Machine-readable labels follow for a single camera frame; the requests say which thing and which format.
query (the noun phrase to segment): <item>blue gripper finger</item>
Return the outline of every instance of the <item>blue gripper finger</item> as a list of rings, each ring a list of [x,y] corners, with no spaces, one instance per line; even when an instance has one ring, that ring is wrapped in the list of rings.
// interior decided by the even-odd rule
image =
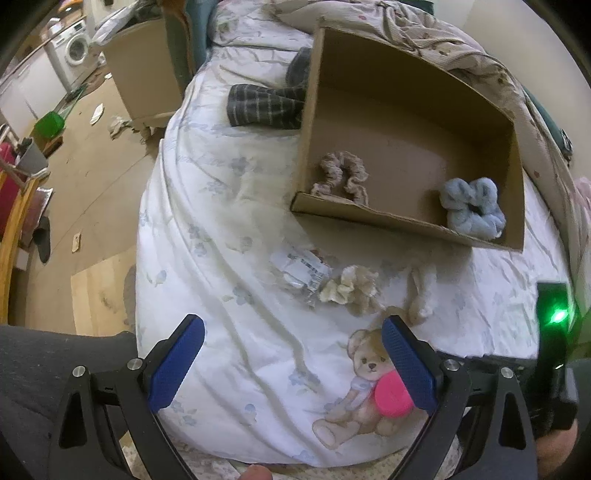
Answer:
[[[153,412],[172,403],[205,341],[205,324],[197,315],[187,315],[169,340],[174,340],[178,331],[180,335],[151,377],[148,404]]]
[[[420,347],[417,338],[399,316],[384,320],[382,343],[415,406],[432,415],[437,409],[436,382],[415,350]]]

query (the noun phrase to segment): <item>plastic packaging bag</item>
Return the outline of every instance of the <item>plastic packaging bag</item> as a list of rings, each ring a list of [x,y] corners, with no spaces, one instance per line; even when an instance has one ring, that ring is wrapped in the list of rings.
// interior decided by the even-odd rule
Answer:
[[[332,269],[315,252],[283,244],[271,255],[277,283],[314,307],[318,289],[330,278]]]
[[[127,22],[134,16],[137,7],[137,1],[117,10],[113,15],[108,17],[99,29],[96,31],[95,36],[92,37],[91,44],[99,46],[106,45],[113,36],[120,31]]]

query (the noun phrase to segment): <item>washing machine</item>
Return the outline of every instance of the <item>washing machine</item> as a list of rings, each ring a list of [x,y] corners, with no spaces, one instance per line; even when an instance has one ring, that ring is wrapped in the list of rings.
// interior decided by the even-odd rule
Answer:
[[[47,54],[64,87],[76,90],[99,65],[99,52],[89,49],[86,22],[80,20],[48,43]]]

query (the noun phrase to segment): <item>wall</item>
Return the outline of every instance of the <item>wall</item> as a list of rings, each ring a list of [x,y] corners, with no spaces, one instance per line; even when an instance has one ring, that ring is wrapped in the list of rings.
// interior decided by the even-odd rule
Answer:
[[[439,20],[462,28],[475,0],[431,0],[435,4],[435,16]]]
[[[552,29],[522,0],[476,0],[463,30],[544,105],[573,143],[573,177],[591,179],[591,88]]]
[[[18,47],[17,52],[14,54],[14,58],[16,58],[17,61],[23,61],[33,52],[33,50],[41,45],[41,43],[41,37],[37,33],[31,33],[25,38],[25,41],[22,42],[21,46]]]
[[[64,26],[72,25],[82,18],[83,13],[84,12],[81,8],[72,10],[71,12],[68,12],[67,15],[64,15],[64,17],[61,19],[61,22],[64,24]]]

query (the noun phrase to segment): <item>open cardboard box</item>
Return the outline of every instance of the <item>open cardboard box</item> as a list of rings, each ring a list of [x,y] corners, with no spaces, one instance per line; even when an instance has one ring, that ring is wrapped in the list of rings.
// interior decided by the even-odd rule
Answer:
[[[319,162],[347,150],[363,159],[369,207],[309,194],[325,181]],[[439,188],[491,178],[506,216],[486,242],[445,227]],[[521,251],[524,190],[512,121],[477,91],[393,46],[321,28],[314,38],[291,210]]]

